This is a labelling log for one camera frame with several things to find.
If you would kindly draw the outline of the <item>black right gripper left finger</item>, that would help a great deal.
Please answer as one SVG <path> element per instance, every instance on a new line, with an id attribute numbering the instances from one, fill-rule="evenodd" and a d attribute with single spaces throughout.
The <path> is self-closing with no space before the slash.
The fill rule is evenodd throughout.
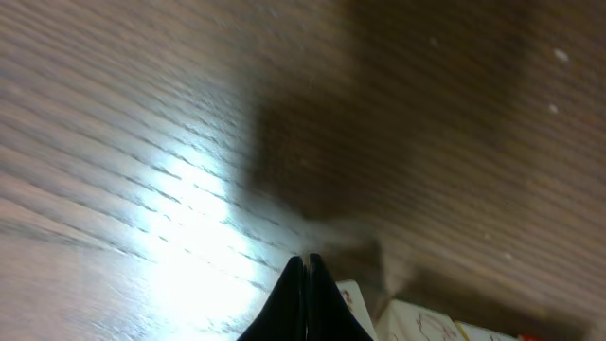
<path id="1" fill-rule="evenodd" d="M 306 313 L 303 260 L 291 257 L 257 317 L 238 341 L 303 341 Z"/>

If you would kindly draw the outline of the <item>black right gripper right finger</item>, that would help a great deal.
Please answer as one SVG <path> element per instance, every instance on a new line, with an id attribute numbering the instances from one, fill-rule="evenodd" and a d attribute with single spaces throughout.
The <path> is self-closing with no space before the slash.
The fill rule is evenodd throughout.
<path id="1" fill-rule="evenodd" d="M 305 285 L 308 341 L 371 341 L 319 254 L 310 253 Z"/>

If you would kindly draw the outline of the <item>white block airplane picture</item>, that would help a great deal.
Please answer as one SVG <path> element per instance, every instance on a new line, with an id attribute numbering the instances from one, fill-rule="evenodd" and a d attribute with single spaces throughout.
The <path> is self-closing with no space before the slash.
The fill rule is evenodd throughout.
<path id="1" fill-rule="evenodd" d="M 349 279 L 337 281 L 336 285 L 343 300 L 346 302 L 350 312 L 355 317 L 357 322 L 362 326 L 372 340 L 377 341 L 378 337 L 358 283 L 355 280 Z"/>

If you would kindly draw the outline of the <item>white block green N side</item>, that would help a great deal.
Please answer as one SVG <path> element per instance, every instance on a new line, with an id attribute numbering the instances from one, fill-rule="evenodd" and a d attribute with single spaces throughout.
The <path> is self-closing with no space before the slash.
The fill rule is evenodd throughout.
<path id="1" fill-rule="evenodd" d="M 393 299 L 383 310 L 375 331 L 384 341 L 464 341 L 446 314 Z"/>

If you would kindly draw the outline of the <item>white block cane picture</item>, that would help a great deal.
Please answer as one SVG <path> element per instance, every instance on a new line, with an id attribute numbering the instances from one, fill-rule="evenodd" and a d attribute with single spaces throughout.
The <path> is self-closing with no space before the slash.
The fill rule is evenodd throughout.
<path id="1" fill-rule="evenodd" d="M 455 325 L 458 327 L 461 335 L 466 341 L 518 341 L 518 339 L 513 336 L 477 327 L 461 321 L 456 321 Z"/>

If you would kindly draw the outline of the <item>red letter M block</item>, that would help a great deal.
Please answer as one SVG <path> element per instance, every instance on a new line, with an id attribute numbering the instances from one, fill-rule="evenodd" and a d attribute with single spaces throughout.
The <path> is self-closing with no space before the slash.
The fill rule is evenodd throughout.
<path id="1" fill-rule="evenodd" d="M 519 334 L 517 337 L 518 341 L 543 341 L 543 339 L 530 335 L 530 334 Z"/>

